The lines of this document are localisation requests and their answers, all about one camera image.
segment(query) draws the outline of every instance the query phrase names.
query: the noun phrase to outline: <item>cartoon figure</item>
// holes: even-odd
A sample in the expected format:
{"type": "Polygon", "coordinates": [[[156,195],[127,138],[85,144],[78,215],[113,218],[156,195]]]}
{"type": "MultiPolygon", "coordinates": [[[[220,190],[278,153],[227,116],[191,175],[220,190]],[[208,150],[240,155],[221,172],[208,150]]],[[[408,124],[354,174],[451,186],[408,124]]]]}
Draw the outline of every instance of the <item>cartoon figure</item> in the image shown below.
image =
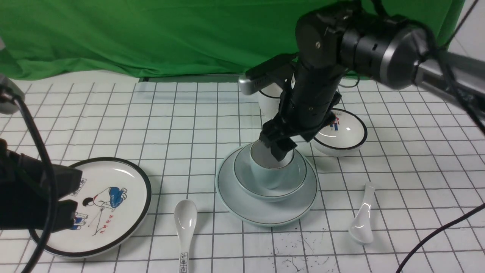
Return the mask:
{"type": "Polygon", "coordinates": [[[330,125],[330,127],[334,128],[335,131],[338,131],[338,125],[340,125],[339,118],[335,118],[334,122],[330,125]]]}
{"type": "Polygon", "coordinates": [[[95,197],[85,198],[82,202],[83,206],[97,205],[104,208],[110,208],[113,212],[126,199],[126,188],[109,187],[104,191],[98,193],[95,197]]]}
{"type": "Polygon", "coordinates": [[[76,212],[74,214],[74,226],[72,226],[70,229],[71,230],[81,229],[81,226],[86,224],[85,222],[86,219],[88,219],[88,216],[86,214],[76,212]]]}

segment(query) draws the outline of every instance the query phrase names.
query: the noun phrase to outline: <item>grid pattern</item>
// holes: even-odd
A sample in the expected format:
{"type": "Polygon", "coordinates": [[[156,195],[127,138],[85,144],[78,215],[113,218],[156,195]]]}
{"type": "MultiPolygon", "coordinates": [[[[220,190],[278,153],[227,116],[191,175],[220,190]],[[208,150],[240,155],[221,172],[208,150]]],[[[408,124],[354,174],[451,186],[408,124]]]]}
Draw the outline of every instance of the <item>grid pattern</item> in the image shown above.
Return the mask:
{"type": "MultiPolygon", "coordinates": [[[[266,121],[236,83],[20,87],[54,163],[124,158],[147,173],[153,192],[146,220],[121,246],[84,260],[45,253],[36,273],[175,272],[173,210],[186,198],[199,210],[191,272],[389,273],[420,239],[485,198],[485,138],[463,111],[415,87],[397,92],[364,81],[340,89],[337,108],[366,123],[367,142],[341,158],[299,142],[319,173],[320,194],[305,217],[278,228],[241,222],[215,195],[216,166],[256,140],[266,121]],[[362,247],[347,229],[367,180],[378,189],[374,242],[362,247]]],[[[37,156],[18,113],[1,117],[0,130],[9,149],[37,156]]],[[[429,241],[404,272],[482,272],[484,246],[485,213],[478,213],[429,241]]],[[[20,272],[34,247],[26,231],[0,231],[0,272],[20,272]]]]}

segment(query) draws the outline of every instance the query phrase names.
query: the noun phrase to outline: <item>black rim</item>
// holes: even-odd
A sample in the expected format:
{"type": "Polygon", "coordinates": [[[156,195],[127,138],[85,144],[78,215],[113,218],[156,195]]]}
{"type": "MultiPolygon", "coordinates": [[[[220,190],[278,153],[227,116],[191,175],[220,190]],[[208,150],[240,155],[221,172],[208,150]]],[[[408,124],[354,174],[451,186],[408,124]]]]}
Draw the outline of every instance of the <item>black rim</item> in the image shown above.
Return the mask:
{"type": "Polygon", "coordinates": [[[264,94],[263,91],[259,91],[263,96],[265,97],[268,97],[268,98],[271,98],[271,99],[279,99],[279,97],[273,97],[273,96],[270,96],[270,95],[267,95],[267,94],[264,94]]]}
{"type": "Polygon", "coordinates": [[[292,222],[292,221],[294,221],[294,220],[296,220],[296,219],[300,218],[300,217],[301,217],[303,214],[305,214],[307,211],[309,211],[309,210],[310,210],[310,208],[312,207],[313,203],[315,202],[315,198],[317,198],[317,193],[318,193],[318,183],[319,183],[319,181],[318,181],[318,175],[317,175],[316,171],[313,169],[313,167],[312,167],[310,164],[308,164],[308,165],[310,165],[311,171],[312,171],[312,172],[313,172],[313,174],[315,175],[315,180],[316,180],[316,181],[315,181],[315,195],[313,196],[313,200],[311,201],[311,203],[310,203],[310,205],[308,206],[308,208],[307,208],[305,211],[303,211],[302,213],[300,213],[298,216],[294,217],[293,219],[290,219],[290,220],[288,220],[288,221],[284,221],[284,222],[278,222],[278,223],[261,223],[261,222],[253,221],[253,220],[250,220],[250,219],[248,219],[248,218],[246,218],[246,217],[243,217],[243,216],[241,216],[239,213],[235,212],[235,211],[234,211],[232,208],[230,208],[230,207],[227,205],[227,203],[226,203],[226,201],[224,200],[224,198],[222,197],[222,194],[221,194],[221,192],[220,192],[220,190],[219,190],[219,175],[220,175],[220,171],[221,171],[222,166],[224,165],[224,163],[225,163],[225,162],[226,162],[226,161],[227,161],[227,160],[228,160],[228,159],[229,159],[229,158],[230,158],[230,157],[231,157],[231,156],[232,156],[234,153],[236,153],[237,151],[240,151],[241,149],[242,149],[242,148],[238,148],[237,150],[233,151],[233,152],[232,152],[232,153],[231,153],[231,154],[230,154],[228,157],[226,157],[226,158],[224,159],[224,161],[222,162],[222,164],[221,164],[220,168],[218,169],[217,175],[216,175],[216,181],[217,181],[217,182],[216,182],[216,183],[217,183],[216,190],[217,190],[217,193],[219,194],[219,197],[220,197],[220,198],[221,198],[221,200],[222,200],[222,204],[223,204],[223,205],[224,205],[226,208],[228,208],[228,209],[229,209],[229,210],[231,210],[231,211],[232,211],[234,214],[237,214],[237,216],[239,216],[241,219],[246,220],[247,222],[251,222],[251,223],[257,223],[257,224],[261,224],[261,225],[264,225],[264,226],[269,226],[269,225],[279,225],[279,224],[283,224],[283,223],[290,223],[290,222],[292,222]]]}
{"type": "MultiPolygon", "coordinates": [[[[148,176],[146,175],[146,173],[140,167],[138,167],[137,165],[135,165],[135,164],[133,164],[133,163],[127,161],[127,160],[124,160],[124,159],[121,159],[121,158],[116,158],[116,157],[97,157],[97,158],[86,159],[86,160],[74,163],[69,167],[75,168],[75,167],[78,167],[78,166],[81,166],[81,165],[84,165],[84,164],[99,162],[99,161],[114,161],[114,162],[123,163],[123,164],[126,164],[126,165],[132,167],[133,169],[135,169],[141,175],[141,177],[143,178],[143,181],[145,182],[145,186],[146,186],[146,202],[145,202],[145,206],[143,207],[143,211],[142,211],[140,217],[136,220],[135,224],[127,232],[125,232],[121,237],[119,237],[118,239],[114,240],[113,242],[111,242],[111,243],[109,243],[109,244],[107,244],[103,247],[93,249],[93,250],[90,250],[90,251],[84,251],[84,252],[66,252],[66,251],[60,251],[60,250],[54,249],[54,248],[47,245],[46,251],[48,251],[48,252],[50,252],[54,255],[57,255],[57,256],[64,256],[64,257],[69,257],[69,258],[81,258],[81,257],[86,257],[86,256],[93,256],[93,255],[96,255],[98,253],[107,251],[107,250],[117,246],[118,244],[122,243],[125,239],[127,239],[135,231],[135,229],[138,227],[138,225],[140,225],[141,221],[145,218],[145,216],[148,212],[148,208],[150,207],[151,184],[150,184],[150,180],[148,179],[148,176]]],[[[37,235],[35,230],[29,229],[29,233],[32,236],[32,239],[35,241],[35,243],[37,243],[39,241],[39,236],[37,235]]]]}
{"type": "Polygon", "coordinates": [[[333,146],[329,146],[329,145],[327,145],[327,144],[325,144],[325,143],[321,142],[321,141],[320,141],[320,140],[318,140],[316,137],[314,137],[313,139],[314,139],[316,142],[318,142],[319,144],[321,144],[321,145],[323,145],[323,146],[325,146],[325,147],[328,147],[328,148],[333,149],[333,150],[339,150],[339,151],[352,150],[352,149],[355,149],[356,147],[359,147],[360,145],[364,144],[364,142],[367,140],[367,126],[365,126],[364,122],[363,122],[363,121],[362,121],[362,120],[361,120],[361,119],[360,119],[358,116],[356,116],[356,115],[354,115],[354,114],[350,113],[349,111],[346,111],[346,110],[343,110],[343,109],[337,109],[337,108],[334,108],[334,109],[332,109],[332,110],[337,110],[337,111],[345,112],[345,113],[347,113],[347,114],[349,114],[349,115],[353,116],[354,118],[356,118],[356,119],[357,119],[357,120],[360,122],[360,124],[362,124],[362,128],[364,128],[364,137],[362,138],[362,140],[361,140],[361,141],[360,141],[358,144],[356,144],[356,145],[354,145],[354,146],[352,146],[352,147],[349,147],[349,148],[338,148],[338,147],[333,147],[333,146]]]}

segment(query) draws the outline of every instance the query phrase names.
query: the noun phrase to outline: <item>white saucer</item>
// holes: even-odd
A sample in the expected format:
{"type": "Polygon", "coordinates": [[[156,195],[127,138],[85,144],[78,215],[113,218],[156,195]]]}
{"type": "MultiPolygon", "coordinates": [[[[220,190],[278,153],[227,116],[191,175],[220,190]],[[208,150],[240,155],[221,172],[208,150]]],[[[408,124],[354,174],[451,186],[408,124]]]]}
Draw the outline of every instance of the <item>white saucer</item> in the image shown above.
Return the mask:
{"type": "MultiPolygon", "coordinates": [[[[135,164],[112,157],[70,167],[82,171],[79,189],[60,199],[78,202],[74,226],[50,236],[46,251],[67,258],[101,254],[126,240],[145,218],[151,200],[147,175],[135,164]]],[[[39,230],[29,230],[35,242],[39,230]]]]}
{"type": "Polygon", "coordinates": [[[265,188],[257,181],[250,165],[251,144],[244,147],[234,160],[234,172],[241,187],[255,198],[269,202],[283,200],[303,186],[307,176],[305,160],[299,153],[295,153],[294,161],[288,166],[285,179],[274,189],[265,188]]]}
{"type": "Polygon", "coordinates": [[[215,177],[217,194],[231,213],[245,222],[271,227],[286,225],[310,211],[317,196],[318,176],[306,158],[303,157],[309,168],[303,187],[283,201],[265,202],[248,195],[238,185],[233,166],[241,149],[237,148],[224,159],[215,177]]]}

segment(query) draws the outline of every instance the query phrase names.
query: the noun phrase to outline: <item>green backdrop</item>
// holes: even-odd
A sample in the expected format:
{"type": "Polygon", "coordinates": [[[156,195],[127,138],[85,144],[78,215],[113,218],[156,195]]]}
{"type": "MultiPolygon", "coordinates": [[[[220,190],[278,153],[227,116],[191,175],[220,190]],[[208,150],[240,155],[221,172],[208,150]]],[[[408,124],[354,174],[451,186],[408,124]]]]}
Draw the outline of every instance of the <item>green backdrop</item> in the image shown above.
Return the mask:
{"type": "MultiPolygon", "coordinates": [[[[298,17],[334,0],[1,0],[0,71],[14,79],[107,69],[135,77],[240,73],[296,51],[298,17]]],[[[463,0],[384,0],[448,37],[463,0]]],[[[364,0],[372,9],[371,2],[364,0]]]]}

